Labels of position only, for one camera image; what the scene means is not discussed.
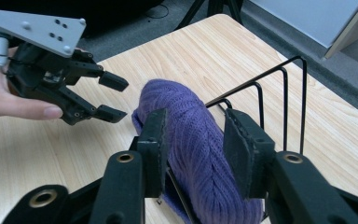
bolt hole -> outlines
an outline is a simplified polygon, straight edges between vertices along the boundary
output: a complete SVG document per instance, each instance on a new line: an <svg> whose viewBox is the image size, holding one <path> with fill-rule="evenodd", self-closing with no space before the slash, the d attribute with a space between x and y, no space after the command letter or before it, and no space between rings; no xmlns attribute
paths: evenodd
<svg viewBox="0 0 358 224"><path fill-rule="evenodd" d="M133 156L131 154L123 154L117 157L117 161L119 162L129 162L133 160Z"/></svg>
<svg viewBox="0 0 358 224"><path fill-rule="evenodd" d="M284 155L284 159L291 163L301 163L302 162L302 159L294 154L286 154L286 155Z"/></svg>
<svg viewBox="0 0 358 224"><path fill-rule="evenodd" d="M44 189L34 195L29 205L33 208L43 207L52 203L57 198L57 191L55 189Z"/></svg>

screw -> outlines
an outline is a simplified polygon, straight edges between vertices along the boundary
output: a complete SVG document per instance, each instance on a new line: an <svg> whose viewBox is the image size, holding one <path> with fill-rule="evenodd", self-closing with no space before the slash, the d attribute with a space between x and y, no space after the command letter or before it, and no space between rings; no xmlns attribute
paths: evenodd
<svg viewBox="0 0 358 224"><path fill-rule="evenodd" d="M79 20L80 24L82 25L86 25L86 20L84 20L83 18Z"/></svg>
<svg viewBox="0 0 358 224"><path fill-rule="evenodd" d="M63 46L63 51L65 51L66 53L71 53L72 52L71 47L69 47L67 45Z"/></svg>
<svg viewBox="0 0 358 224"><path fill-rule="evenodd" d="M25 30L31 30L31 24L28 21L23 21L21 23L21 27L24 28Z"/></svg>

human hand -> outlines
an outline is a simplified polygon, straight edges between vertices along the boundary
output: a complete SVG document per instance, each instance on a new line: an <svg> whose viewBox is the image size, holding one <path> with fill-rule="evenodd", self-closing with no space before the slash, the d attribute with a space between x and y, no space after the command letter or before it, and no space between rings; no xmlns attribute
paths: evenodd
<svg viewBox="0 0 358 224"><path fill-rule="evenodd" d="M40 100L20 98L10 93L7 78L0 72L0 117L11 116L23 119L58 119L62 110L53 104Z"/></svg>

black stand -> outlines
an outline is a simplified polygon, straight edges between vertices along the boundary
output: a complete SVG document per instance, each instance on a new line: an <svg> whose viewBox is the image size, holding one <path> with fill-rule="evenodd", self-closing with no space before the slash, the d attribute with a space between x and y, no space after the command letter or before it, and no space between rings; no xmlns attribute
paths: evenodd
<svg viewBox="0 0 358 224"><path fill-rule="evenodd" d="M222 13L223 5L226 4L229 7L231 17L239 24L242 24L241 11L240 11L240 8L242 7L242 1L243 0L210 0L208 4L207 17L210 17L218 13ZM204 2L205 0L196 0L175 30L179 30L189 25L191 20L196 15L197 11L200 9L200 7Z"/></svg>

ribbed knit fabric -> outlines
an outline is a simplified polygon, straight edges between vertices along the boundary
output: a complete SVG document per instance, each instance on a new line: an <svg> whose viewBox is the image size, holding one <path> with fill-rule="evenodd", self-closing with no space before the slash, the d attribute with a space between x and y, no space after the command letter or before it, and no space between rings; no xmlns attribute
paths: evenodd
<svg viewBox="0 0 358 224"><path fill-rule="evenodd" d="M168 161L201 223L260 223L261 200L243 200L223 154L223 134L204 103L182 84L153 79L142 90L132 114L138 133L147 115L168 109ZM188 217L166 189L164 200L186 222Z"/></svg>

